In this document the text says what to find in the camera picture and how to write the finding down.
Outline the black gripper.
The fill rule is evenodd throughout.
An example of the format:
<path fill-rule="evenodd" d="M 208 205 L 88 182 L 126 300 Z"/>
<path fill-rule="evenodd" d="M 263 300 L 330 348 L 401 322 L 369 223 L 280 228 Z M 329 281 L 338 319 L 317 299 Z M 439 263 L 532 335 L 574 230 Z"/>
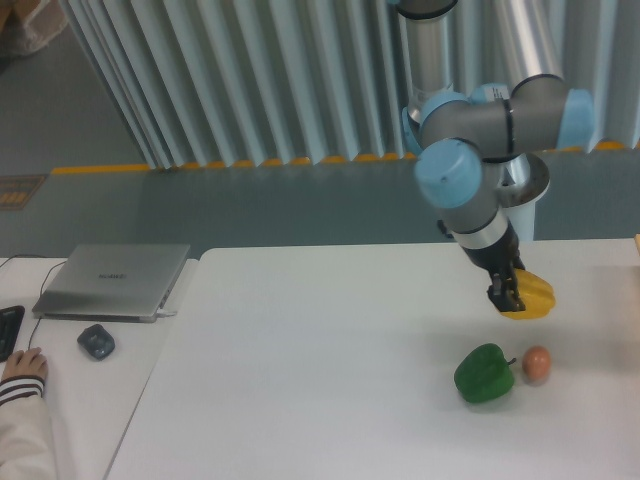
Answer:
<path fill-rule="evenodd" d="M 526 310 L 513 269 L 524 270 L 519 239 L 509 219 L 493 219 L 483 229 L 462 236 L 462 249 L 491 279 L 487 297 L 501 313 Z"/>

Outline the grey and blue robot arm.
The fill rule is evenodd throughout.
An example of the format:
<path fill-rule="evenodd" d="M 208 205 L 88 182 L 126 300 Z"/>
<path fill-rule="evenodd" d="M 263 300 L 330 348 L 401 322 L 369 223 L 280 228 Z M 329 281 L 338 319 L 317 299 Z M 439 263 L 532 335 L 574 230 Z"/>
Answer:
<path fill-rule="evenodd" d="M 546 316 L 552 287 L 529 272 L 498 192 L 496 166 L 534 151 L 586 146 L 594 131 L 594 102 L 562 76 L 543 4 L 495 1 L 492 13 L 507 70 L 509 95 L 471 95 L 453 88 L 452 1 L 398 1 L 408 43 L 411 99 L 402 115 L 414 175 L 442 230 L 485 270 L 487 295 L 513 320 Z"/>

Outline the round silver robot base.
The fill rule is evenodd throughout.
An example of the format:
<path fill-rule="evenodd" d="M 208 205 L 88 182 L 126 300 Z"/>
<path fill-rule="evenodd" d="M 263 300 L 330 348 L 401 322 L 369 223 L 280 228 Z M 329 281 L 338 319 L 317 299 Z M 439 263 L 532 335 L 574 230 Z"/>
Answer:
<path fill-rule="evenodd" d="M 521 154 L 500 165 L 497 192 L 521 242 L 534 240 L 536 205 L 549 185 L 549 169 L 537 155 Z"/>

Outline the forearm in white striped sleeve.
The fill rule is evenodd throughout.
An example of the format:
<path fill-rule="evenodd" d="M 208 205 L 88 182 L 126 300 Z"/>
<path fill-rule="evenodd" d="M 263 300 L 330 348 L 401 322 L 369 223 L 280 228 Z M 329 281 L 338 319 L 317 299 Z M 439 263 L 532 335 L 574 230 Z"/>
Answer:
<path fill-rule="evenodd" d="M 1 382 L 1 478 L 57 479 L 45 383 L 35 376 Z"/>

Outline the person's hand on mouse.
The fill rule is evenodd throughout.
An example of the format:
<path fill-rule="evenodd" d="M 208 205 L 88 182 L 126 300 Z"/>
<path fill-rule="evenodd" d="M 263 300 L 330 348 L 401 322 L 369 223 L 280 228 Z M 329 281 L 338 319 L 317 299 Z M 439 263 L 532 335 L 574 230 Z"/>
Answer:
<path fill-rule="evenodd" d="M 49 368 L 38 347 L 11 354 L 1 377 L 1 397 L 28 393 L 43 396 Z"/>

